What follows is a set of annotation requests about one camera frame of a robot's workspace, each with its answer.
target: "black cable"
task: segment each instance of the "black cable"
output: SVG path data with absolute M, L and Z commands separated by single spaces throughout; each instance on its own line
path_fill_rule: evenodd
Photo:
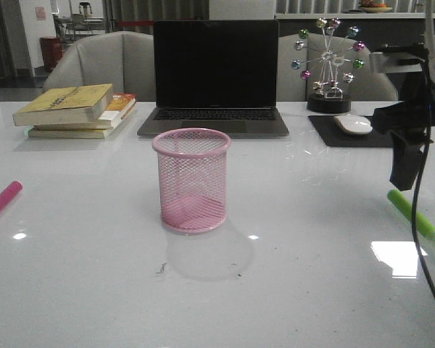
M 430 271 L 428 270 L 427 263 L 423 257 L 422 250 L 421 250 L 421 243 L 419 242 L 418 238 L 418 232 L 417 232 L 417 207 L 418 207 L 418 196 L 419 191 L 421 189 L 421 182 L 422 182 L 422 176 L 423 172 L 426 166 L 426 160 L 428 156 L 428 149 L 430 147 L 430 141 L 431 141 L 431 110 L 428 111 L 428 125 L 426 127 L 426 142 L 424 144 L 423 148 L 423 156 L 422 161 L 420 163 L 420 168 L 418 171 L 418 176 L 415 181 L 415 188 L 414 188 L 414 194 L 413 194 L 413 205 L 411 209 L 411 229 L 413 233 L 413 239 L 415 243 L 415 247 L 418 252 L 420 265 L 422 266 L 422 271 L 426 277 L 428 287 L 430 288 L 430 291 L 435 299 L 435 285 L 434 281 L 432 280 L 432 277 L 430 275 Z

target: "stack of books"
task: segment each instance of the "stack of books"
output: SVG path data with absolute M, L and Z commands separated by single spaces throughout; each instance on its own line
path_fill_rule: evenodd
M 135 94 L 113 93 L 112 84 L 53 88 L 13 114 L 32 125 L 30 138 L 106 138 L 128 118 Z

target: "mouse pad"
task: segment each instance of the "mouse pad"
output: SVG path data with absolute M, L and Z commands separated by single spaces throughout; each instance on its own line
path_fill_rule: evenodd
M 380 134 L 375 129 L 362 136 L 344 133 L 331 115 L 308 116 L 314 128 L 327 146 L 335 147 L 393 147 L 392 138 Z

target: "black laptop screen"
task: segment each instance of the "black laptop screen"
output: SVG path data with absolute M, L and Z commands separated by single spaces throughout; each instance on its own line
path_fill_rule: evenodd
M 277 53 L 275 20 L 156 22 L 157 106 L 275 106 Z

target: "plate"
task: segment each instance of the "plate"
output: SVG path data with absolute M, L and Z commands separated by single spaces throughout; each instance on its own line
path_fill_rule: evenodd
M 367 13 L 382 13 L 390 11 L 393 7 L 360 7 L 360 9 Z

